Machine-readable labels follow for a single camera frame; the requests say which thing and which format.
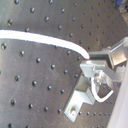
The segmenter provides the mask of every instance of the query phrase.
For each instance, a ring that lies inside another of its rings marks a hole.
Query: black perforated surface
[[[1,0],[0,29],[69,40],[87,51],[112,46],[128,32],[119,10],[107,0]],[[107,126],[115,94],[102,104],[83,104],[75,123],[63,113],[80,74],[79,54],[25,41],[0,40],[3,43],[7,46],[0,49],[0,128]],[[102,87],[100,95],[108,91]]]

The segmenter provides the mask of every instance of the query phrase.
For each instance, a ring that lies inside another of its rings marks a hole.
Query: metal bracket
[[[82,107],[83,103],[93,105],[95,99],[91,93],[91,84],[89,79],[81,73],[79,80],[65,106],[64,113],[72,121],[75,122],[77,115]]]

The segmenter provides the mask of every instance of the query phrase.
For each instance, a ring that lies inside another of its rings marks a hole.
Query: silver metal part
[[[99,86],[103,83],[108,85],[116,95],[118,94],[115,85],[122,82],[125,67],[117,67],[116,71],[114,71],[114,68],[116,65],[127,60],[124,49],[125,43],[127,43],[126,38],[112,48],[91,52],[91,60],[82,61],[80,64],[81,76],[64,109],[64,113],[72,122],[76,120],[83,103],[93,105],[95,102],[95,98],[91,93],[89,79],[95,78],[97,92],[99,91]]]

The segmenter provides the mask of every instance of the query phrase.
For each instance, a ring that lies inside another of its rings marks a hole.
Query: wire
[[[91,78],[91,89],[92,89],[92,94],[95,98],[95,100],[97,100],[98,102],[104,102],[105,100],[107,100],[112,94],[113,94],[113,90],[111,90],[105,97],[103,98],[100,98],[98,95],[97,95],[97,92],[96,92],[96,85],[94,83],[94,78]]]
[[[0,30],[0,39],[16,39],[16,40],[25,40],[30,42],[37,42],[42,44],[54,45],[62,48],[67,48],[78,52],[81,54],[85,59],[89,59],[89,54],[87,51],[82,48],[81,46],[74,44],[70,41],[44,36],[40,34],[34,33],[26,33],[20,31],[13,31],[13,30]]]

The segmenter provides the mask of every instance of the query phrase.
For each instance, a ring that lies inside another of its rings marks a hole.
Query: white cable
[[[78,52],[85,59],[90,58],[86,50],[77,44],[74,44],[70,41],[44,36],[40,34],[26,33],[26,32],[13,31],[13,30],[0,30],[0,39],[16,39],[16,40],[25,40],[25,41],[42,43],[42,44],[54,45],[57,47],[67,48],[75,52]]]
[[[97,100],[98,102],[104,102],[105,100],[107,100],[112,94],[113,94],[113,90],[111,90],[105,97],[103,98],[100,98],[98,95],[97,95],[97,92],[96,92],[96,85],[94,83],[94,78],[91,78],[91,89],[92,89],[92,94],[95,98],[95,100]]]

